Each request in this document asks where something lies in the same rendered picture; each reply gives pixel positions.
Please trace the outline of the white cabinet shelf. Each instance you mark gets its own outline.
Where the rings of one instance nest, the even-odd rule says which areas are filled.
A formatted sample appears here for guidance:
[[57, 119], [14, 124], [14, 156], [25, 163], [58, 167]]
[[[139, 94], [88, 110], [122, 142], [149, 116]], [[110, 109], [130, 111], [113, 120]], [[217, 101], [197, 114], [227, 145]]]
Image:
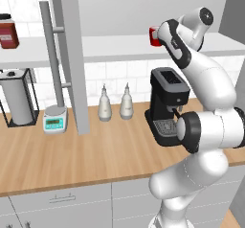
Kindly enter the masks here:
[[[169, 58], [164, 47], [152, 47], [148, 35], [85, 36], [83, 60], [88, 62]], [[245, 44], [220, 33], [207, 33], [201, 53], [210, 57], [245, 55]], [[49, 67], [44, 37], [21, 37], [16, 49], [0, 47], [0, 69]]]

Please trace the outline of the white kitchen scale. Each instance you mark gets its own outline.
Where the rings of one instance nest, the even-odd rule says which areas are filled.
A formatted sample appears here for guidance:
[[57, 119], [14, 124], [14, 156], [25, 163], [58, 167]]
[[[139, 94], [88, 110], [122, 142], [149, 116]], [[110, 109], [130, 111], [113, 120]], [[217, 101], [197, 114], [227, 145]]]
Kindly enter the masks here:
[[66, 106], [56, 104], [45, 109], [43, 115], [43, 130], [46, 134], [60, 134], [67, 129], [68, 110]]

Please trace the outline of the red jar with black lid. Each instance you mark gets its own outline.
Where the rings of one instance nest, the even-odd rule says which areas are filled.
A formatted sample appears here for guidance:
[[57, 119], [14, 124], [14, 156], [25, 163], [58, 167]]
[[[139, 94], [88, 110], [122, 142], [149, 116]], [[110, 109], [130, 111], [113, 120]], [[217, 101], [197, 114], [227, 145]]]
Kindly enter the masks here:
[[3, 49], [16, 49], [19, 46], [15, 23], [9, 13], [0, 13], [0, 45]]

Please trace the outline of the white pump bottle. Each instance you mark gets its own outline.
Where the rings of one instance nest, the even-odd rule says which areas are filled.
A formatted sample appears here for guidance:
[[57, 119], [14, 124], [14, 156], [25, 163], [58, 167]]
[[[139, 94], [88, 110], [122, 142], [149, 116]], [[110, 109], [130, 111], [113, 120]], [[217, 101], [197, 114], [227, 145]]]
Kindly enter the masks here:
[[124, 120], [129, 120], [132, 118], [134, 113], [132, 97], [129, 93], [129, 86], [124, 88], [124, 94], [122, 95], [122, 102], [120, 107], [120, 115]]
[[101, 89], [98, 116], [102, 122], [108, 122], [112, 117], [111, 104], [105, 87]]

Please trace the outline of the red cup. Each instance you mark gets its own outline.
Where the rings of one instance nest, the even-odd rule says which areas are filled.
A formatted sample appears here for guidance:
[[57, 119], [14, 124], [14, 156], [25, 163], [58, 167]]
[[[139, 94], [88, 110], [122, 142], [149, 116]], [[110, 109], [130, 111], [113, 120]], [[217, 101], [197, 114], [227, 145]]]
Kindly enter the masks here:
[[150, 45], [154, 47], [160, 47], [161, 43], [158, 38], [158, 26], [152, 26], [149, 28], [149, 40], [150, 40]]

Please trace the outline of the wide grey drawer front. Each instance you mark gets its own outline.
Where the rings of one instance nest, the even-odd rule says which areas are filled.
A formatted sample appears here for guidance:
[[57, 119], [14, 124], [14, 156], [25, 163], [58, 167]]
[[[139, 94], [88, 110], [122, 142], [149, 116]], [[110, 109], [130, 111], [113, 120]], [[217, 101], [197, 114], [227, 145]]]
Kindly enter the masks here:
[[[67, 196], [68, 194], [75, 195], [76, 200], [60, 203], [49, 203], [49, 199], [55, 196]], [[83, 203], [96, 203], [99, 201], [109, 200], [110, 198], [111, 184], [107, 183], [32, 194], [12, 195], [11, 202], [17, 213], [24, 213]]]

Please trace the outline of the grey open cabinet door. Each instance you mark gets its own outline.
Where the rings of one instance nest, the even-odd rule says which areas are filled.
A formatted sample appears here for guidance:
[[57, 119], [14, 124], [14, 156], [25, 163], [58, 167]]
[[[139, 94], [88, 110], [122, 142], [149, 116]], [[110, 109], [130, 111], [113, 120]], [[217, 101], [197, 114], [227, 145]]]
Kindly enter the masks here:
[[51, 0], [59, 56], [78, 135], [90, 132], [78, 0]]

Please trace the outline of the black coffee machine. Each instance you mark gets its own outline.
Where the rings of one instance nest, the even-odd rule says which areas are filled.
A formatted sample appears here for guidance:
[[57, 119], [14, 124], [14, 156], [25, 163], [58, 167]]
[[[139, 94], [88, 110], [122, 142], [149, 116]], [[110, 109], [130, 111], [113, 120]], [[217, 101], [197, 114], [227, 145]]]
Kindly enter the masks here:
[[145, 112], [146, 121], [156, 142], [162, 147], [180, 144], [177, 138], [177, 108], [188, 103], [190, 88], [187, 83], [169, 67], [151, 71], [150, 107]]

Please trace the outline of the white paper towel roll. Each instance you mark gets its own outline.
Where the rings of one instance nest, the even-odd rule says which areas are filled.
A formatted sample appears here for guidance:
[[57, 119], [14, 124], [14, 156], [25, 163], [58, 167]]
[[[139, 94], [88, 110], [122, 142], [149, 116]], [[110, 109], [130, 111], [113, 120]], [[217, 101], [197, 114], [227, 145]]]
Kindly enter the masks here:
[[24, 81], [22, 70], [7, 71], [0, 74], [0, 84], [16, 125], [26, 125], [33, 120], [33, 107], [29, 106], [30, 93], [26, 92], [27, 83]]

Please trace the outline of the grey lower cabinet door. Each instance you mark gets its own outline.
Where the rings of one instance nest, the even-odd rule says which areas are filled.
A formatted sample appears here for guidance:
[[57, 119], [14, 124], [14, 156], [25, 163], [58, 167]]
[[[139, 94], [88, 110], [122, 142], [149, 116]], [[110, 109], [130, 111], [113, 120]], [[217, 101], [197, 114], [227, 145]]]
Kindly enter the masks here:
[[30, 228], [112, 228], [108, 202], [21, 212], [18, 216]]

